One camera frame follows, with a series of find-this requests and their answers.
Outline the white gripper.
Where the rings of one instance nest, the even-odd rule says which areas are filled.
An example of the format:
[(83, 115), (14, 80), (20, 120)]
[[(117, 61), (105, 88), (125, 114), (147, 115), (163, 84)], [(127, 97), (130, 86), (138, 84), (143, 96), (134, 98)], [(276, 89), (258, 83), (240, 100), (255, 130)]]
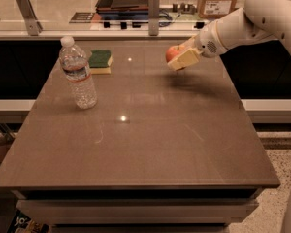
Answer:
[(174, 71), (198, 63), (201, 55), (213, 58), (228, 51), (219, 38), (216, 20), (204, 26), (197, 36), (190, 37), (179, 46), (183, 50), (170, 62), (167, 62), (168, 66)]

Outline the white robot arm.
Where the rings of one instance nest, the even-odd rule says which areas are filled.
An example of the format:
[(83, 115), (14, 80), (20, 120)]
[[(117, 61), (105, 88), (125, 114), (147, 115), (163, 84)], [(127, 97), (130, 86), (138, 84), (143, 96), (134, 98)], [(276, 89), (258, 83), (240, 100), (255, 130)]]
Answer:
[[(291, 56), (291, 0), (245, 0), (231, 14), (207, 24), (197, 35), (167, 52), (168, 65), (180, 70), (201, 57), (215, 57), (237, 46), (278, 39)], [(291, 233), (291, 150), (268, 150), (282, 181), (258, 199), (260, 208), (229, 233)]]

